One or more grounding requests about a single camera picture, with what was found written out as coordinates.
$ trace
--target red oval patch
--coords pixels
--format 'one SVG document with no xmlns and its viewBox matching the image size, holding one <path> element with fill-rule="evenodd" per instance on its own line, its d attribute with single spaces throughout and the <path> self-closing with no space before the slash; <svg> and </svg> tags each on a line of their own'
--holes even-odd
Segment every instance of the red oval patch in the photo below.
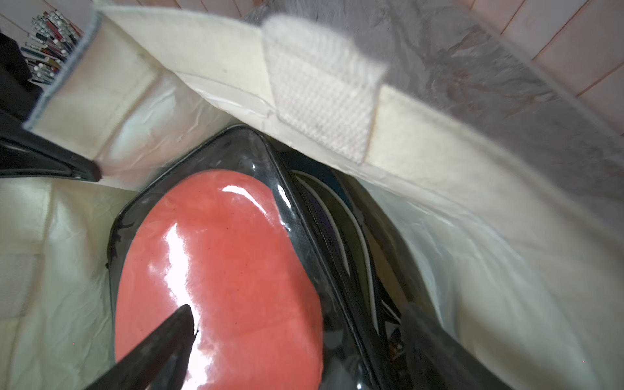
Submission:
<svg viewBox="0 0 624 390">
<path fill-rule="evenodd" d="M 318 389 L 319 297 L 264 183 L 200 172 L 154 206 L 124 263 L 117 360 L 185 303 L 199 330 L 185 389 Z"/>
</svg>

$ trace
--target white fabric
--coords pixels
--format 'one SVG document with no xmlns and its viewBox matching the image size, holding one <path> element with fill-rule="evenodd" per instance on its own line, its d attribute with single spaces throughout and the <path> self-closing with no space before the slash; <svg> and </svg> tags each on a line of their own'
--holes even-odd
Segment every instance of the white fabric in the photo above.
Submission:
<svg viewBox="0 0 624 390">
<path fill-rule="evenodd" d="M 40 262 L 39 255 L 0 255 L 0 320 L 26 312 Z"/>
<path fill-rule="evenodd" d="M 231 120 L 163 71 L 95 157 L 102 170 L 100 184 L 138 191 Z"/>
<path fill-rule="evenodd" d="M 386 66 L 312 22 L 276 16 L 262 32 L 280 119 L 361 163 Z"/>
<path fill-rule="evenodd" d="M 1 236 L 28 242 L 21 251 L 40 267 L 27 311 L 0 319 L 0 384 L 83 389 L 112 363 L 106 247 L 113 219 L 135 193 L 47 178 L 4 178 L 0 191 L 2 205 L 13 206 L 2 213 Z M 0 247 L 0 258 L 8 253 Z"/>
</svg>

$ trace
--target canvas bag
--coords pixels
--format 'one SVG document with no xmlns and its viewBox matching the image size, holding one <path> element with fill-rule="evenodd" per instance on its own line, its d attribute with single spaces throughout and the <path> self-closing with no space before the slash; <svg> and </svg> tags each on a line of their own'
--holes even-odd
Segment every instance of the canvas bag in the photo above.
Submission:
<svg viewBox="0 0 624 390">
<path fill-rule="evenodd" d="M 96 161 L 103 179 L 0 182 L 0 213 L 16 227 L 3 228 L 1 259 L 24 281 L 2 284 L 8 388 L 82 388 L 112 364 L 101 264 L 115 214 L 238 121 L 361 179 L 442 327 L 506 383 L 619 388 L 621 237 L 468 126 L 384 84 L 384 70 L 297 19 L 256 28 L 101 7 L 25 126 Z"/>
</svg>

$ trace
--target glossy plastic surface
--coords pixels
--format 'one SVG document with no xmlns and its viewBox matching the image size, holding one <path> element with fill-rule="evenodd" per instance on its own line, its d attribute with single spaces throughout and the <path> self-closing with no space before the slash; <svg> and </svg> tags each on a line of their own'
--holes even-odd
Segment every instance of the glossy plastic surface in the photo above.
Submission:
<svg viewBox="0 0 624 390">
<path fill-rule="evenodd" d="M 117 359 L 185 303 L 198 328 L 185 388 L 318 389 L 321 304 L 259 180 L 204 171 L 154 206 L 122 272 Z"/>
</svg>

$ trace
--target wall tile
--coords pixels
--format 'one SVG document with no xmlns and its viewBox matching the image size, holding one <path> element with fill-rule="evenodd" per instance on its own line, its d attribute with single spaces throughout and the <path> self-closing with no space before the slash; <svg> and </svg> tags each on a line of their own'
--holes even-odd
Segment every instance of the wall tile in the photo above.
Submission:
<svg viewBox="0 0 624 390">
<path fill-rule="evenodd" d="M 624 134 L 624 64 L 580 96 Z"/>
<path fill-rule="evenodd" d="M 240 13 L 233 0 L 202 0 L 202 2 L 208 12 L 237 19 L 240 18 Z"/>
<path fill-rule="evenodd" d="M 140 6 L 139 0 L 113 0 L 117 4 L 123 4 L 126 6 Z"/>
<path fill-rule="evenodd" d="M 262 4 L 262 0 L 234 0 L 236 6 L 238 7 L 238 12 L 242 16 L 247 15 L 249 12 L 252 12 L 257 6 Z"/>
<path fill-rule="evenodd" d="M 472 12 L 488 22 L 497 32 L 501 32 L 521 4 L 522 0 L 476 0 Z"/>
<path fill-rule="evenodd" d="M 18 45 L 23 45 L 28 37 L 28 33 L 12 23 L 9 19 L 0 14 L 0 31 L 7 37 L 15 39 Z"/>
<path fill-rule="evenodd" d="M 526 0 L 503 35 L 533 58 L 586 2 Z"/>
<path fill-rule="evenodd" d="M 33 16 L 51 10 L 51 7 L 40 0 L 0 0 L 2 15 L 26 31 L 32 30 Z"/>
<path fill-rule="evenodd" d="M 202 0 L 177 0 L 178 5 L 182 9 L 188 9 L 189 11 L 206 12 L 206 7 L 203 6 Z"/>
<path fill-rule="evenodd" d="M 575 94 L 624 61 L 624 1 L 592 0 L 535 61 Z"/>
<path fill-rule="evenodd" d="M 180 8 L 176 0 L 139 0 L 144 6 Z"/>
</svg>

